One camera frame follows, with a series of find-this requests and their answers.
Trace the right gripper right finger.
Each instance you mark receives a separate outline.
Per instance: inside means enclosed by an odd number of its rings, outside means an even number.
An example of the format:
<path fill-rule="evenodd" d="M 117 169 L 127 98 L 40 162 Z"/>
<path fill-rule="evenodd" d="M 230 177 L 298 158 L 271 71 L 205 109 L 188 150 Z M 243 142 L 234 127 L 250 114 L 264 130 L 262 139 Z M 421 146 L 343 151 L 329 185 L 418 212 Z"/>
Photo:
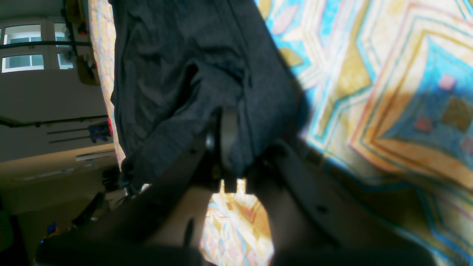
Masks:
<path fill-rule="evenodd" d="M 272 266 L 435 266 L 433 255 L 358 206 L 287 143 L 246 169 L 265 207 Z"/>

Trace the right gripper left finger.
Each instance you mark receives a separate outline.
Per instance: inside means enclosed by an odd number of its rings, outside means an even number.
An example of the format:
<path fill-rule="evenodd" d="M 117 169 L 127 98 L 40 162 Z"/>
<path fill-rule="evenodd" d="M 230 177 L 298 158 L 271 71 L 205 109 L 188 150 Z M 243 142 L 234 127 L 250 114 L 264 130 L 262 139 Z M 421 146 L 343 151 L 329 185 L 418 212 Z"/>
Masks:
<path fill-rule="evenodd" d="M 99 221 L 46 239 L 37 265 L 210 266 L 199 242 L 221 181 L 235 192 L 228 157 L 237 131 L 237 111 L 216 110 L 154 184 Z"/>

